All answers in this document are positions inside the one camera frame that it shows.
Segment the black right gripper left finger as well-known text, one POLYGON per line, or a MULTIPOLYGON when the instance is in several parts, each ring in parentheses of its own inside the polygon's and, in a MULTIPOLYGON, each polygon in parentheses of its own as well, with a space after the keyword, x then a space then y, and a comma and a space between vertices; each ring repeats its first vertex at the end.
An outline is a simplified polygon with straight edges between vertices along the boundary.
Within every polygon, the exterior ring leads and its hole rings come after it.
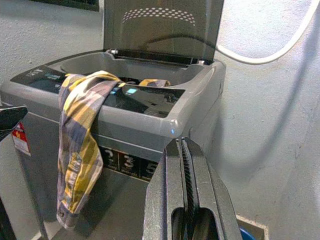
POLYGON ((187 240, 183 142, 173 139, 162 152, 144 205, 142 240, 187 240))

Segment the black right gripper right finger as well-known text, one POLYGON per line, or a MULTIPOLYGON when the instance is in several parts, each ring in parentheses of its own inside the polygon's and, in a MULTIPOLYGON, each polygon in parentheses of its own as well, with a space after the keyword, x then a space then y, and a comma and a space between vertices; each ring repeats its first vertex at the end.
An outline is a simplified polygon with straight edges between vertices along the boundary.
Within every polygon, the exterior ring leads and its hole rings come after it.
POLYGON ((181 139, 181 173, 185 197, 185 239, 243 240, 225 184, 210 168, 201 148, 181 139))

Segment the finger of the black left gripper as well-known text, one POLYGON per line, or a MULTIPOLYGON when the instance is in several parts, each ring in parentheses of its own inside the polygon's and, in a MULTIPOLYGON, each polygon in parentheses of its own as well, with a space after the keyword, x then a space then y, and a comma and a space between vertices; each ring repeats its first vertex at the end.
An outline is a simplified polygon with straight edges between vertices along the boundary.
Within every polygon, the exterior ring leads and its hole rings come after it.
POLYGON ((6 138, 27 115, 25 105, 0 106, 0 141, 6 138))

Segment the yellow grey plaid shirt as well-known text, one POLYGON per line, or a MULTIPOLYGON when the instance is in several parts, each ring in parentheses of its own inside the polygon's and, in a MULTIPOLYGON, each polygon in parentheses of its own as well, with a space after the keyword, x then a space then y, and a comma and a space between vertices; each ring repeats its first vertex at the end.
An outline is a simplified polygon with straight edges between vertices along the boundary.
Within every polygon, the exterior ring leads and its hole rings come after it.
POLYGON ((59 149, 56 219, 72 230, 103 170, 103 158, 91 127, 104 101, 121 79, 100 70, 67 73, 59 94, 59 149))

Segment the grey top-load washing machine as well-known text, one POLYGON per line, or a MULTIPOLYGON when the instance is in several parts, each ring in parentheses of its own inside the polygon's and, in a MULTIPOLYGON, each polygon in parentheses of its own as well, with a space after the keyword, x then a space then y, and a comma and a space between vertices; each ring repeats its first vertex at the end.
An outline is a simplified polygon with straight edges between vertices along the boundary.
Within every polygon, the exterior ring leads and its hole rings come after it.
POLYGON ((218 60, 190 65, 85 52, 27 70, 0 87, 5 106, 25 105, 22 120, 31 156, 17 150, 45 240, 140 240, 146 189, 164 147, 190 138, 210 152, 226 66, 218 60), (56 219, 59 150, 58 93, 67 73, 99 70, 121 78, 92 125, 103 170, 75 230, 56 219))

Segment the red white sticker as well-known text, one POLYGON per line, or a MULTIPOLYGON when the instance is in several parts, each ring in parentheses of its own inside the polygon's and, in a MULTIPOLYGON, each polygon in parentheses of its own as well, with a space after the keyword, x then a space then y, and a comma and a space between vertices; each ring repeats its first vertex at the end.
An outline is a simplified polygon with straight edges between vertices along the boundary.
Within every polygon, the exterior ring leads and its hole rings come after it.
POLYGON ((25 128, 22 122, 17 124, 11 135, 15 148, 27 156, 31 156, 25 128))

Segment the blue plastic basin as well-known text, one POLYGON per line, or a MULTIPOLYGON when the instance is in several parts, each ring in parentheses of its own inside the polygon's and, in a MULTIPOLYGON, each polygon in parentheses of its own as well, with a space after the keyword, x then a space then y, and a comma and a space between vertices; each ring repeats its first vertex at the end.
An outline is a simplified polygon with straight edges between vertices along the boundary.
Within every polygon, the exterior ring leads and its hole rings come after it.
POLYGON ((257 240, 256 237, 243 226, 239 227, 242 240, 257 240))

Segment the dark washer lid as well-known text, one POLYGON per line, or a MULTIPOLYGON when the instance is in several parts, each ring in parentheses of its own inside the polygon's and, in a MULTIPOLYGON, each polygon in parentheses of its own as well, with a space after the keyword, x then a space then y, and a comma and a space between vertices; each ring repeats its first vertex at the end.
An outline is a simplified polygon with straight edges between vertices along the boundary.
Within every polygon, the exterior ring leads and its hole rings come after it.
POLYGON ((224 0, 104 0, 103 47, 122 58, 210 65, 223 6, 224 0))

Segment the dark wall frame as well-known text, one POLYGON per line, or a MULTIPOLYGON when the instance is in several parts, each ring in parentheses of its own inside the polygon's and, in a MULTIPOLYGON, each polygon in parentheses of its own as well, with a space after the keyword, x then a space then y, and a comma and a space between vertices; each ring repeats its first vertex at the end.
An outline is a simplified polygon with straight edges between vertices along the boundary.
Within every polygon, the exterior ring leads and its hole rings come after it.
POLYGON ((89 10, 98 12, 100 10, 99 0, 30 0, 39 3, 58 5, 69 8, 89 10))

